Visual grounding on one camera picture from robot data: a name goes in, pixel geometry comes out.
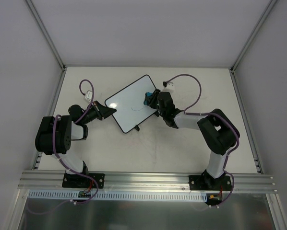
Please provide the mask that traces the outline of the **blue bone-shaped eraser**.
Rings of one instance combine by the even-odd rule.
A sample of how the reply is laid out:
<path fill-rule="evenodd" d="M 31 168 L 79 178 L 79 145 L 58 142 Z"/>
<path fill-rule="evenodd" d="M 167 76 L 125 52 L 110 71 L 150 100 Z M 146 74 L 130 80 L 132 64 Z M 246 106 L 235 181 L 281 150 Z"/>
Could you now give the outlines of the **blue bone-shaped eraser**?
<path fill-rule="evenodd" d="M 151 100 L 153 98 L 153 93 L 152 92 L 146 92 L 145 97 L 144 97 L 144 105 L 149 106 L 151 104 Z"/>

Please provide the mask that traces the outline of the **white whiteboard black frame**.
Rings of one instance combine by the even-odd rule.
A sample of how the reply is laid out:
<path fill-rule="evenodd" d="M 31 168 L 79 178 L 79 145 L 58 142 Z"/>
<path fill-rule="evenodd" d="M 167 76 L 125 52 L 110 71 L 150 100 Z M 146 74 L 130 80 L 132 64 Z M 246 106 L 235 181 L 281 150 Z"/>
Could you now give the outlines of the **white whiteboard black frame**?
<path fill-rule="evenodd" d="M 124 134 L 129 133 L 152 116 L 156 109 L 144 104 L 145 94 L 156 87 L 149 75 L 144 75 L 105 100 L 105 105 L 117 111 L 112 115 Z"/>

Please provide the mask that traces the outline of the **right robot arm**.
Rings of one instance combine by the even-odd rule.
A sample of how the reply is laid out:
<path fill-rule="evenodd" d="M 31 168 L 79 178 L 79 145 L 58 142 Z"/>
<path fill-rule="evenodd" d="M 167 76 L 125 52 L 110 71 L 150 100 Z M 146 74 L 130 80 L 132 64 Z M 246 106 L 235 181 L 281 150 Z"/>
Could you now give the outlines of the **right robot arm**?
<path fill-rule="evenodd" d="M 160 92 L 156 99 L 158 112 L 167 126 L 201 132 L 211 151 L 204 182 L 209 189 L 217 189 L 222 183 L 221 176 L 225 174 L 229 155 L 239 146 L 237 128 L 220 109 L 209 113 L 186 113 L 175 107 L 169 92 Z"/>

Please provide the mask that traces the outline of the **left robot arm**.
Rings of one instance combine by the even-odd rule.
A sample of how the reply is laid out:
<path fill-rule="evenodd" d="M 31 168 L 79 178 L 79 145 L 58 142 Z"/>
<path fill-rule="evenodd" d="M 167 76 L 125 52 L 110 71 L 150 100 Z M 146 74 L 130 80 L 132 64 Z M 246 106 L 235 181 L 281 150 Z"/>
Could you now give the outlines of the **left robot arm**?
<path fill-rule="evenodd" d="M 118 92 L 106 99 L 102 105 L 98 101 L 90 102 L 87 109 L 75 104 L 69 108 L 68 115 L 45 116 L 35 138 L 36 150 L 46 155 L 54 156 L 65 168 L 68 175 L 73 175 L 73 181 L 80 187 L 90 182 L 90 175 L 84 161 L 75 154 L 68 153 L 72 141 L 85 140 L 88 137 L 87 124 L 95 119 L 104 120 L 114 113 L 125 115 L 125 122 L 118 122 L 123 132 L 136 128 L 141 122 L 155 113 L 155 109 L 144 111 L 140 115 L 131 115 L 131 111 L 139 112 L 140 106 L 148 104 L 145 93 Z"/>

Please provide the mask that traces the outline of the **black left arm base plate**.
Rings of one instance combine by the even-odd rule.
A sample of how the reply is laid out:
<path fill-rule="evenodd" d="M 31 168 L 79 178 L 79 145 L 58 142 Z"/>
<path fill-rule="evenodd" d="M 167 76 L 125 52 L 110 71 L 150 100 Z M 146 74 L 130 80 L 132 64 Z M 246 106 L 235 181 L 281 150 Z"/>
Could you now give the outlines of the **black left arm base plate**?
<path fill-rule="evenodd" d="M 105 174 L 103 173 L 89 173 L 98 184 L 99 189 L 103 189 L 105 182 Z M 82 177 L 76 174 L 64 174 L 62 187 L 63 188 L 88 188 L 90 183 L 92 183 L 92 188 L 96 188 L 96 183 L 92 182 L 91 179 Z"/>

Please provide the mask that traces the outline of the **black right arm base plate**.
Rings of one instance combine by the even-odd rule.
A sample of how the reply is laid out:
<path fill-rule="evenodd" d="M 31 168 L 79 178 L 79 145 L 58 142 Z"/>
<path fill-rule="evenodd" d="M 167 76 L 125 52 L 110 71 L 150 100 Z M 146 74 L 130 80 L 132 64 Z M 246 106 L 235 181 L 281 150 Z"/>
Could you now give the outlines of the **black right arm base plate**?
<path fill-rule="evenodd" d="M 190 190 L 200 191 L 230 191 L 232 189 L 230 176 L 223 174 L 219 178 L 213 178 L 209 175 L 189 175 Z"/>

